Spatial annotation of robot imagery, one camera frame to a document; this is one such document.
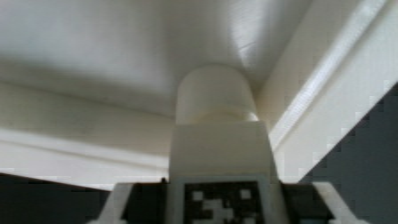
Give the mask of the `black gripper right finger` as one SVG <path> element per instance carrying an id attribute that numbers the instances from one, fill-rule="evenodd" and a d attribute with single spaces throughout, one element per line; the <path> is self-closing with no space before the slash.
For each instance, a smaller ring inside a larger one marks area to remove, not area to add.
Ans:
<path id="1" fill-rule="evenodd" d="M 290 224 L 370 224 L 347 205 L 329 182 L 283 185 Z"/>

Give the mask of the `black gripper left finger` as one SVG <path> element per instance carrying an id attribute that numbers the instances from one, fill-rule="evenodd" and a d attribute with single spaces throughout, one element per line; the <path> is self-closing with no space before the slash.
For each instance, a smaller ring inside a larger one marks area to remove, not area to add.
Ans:
<path id="1" fill-rule="evenodd" d="M 166 224 L 169 183 L 118 183 L 87 224 Z"/>

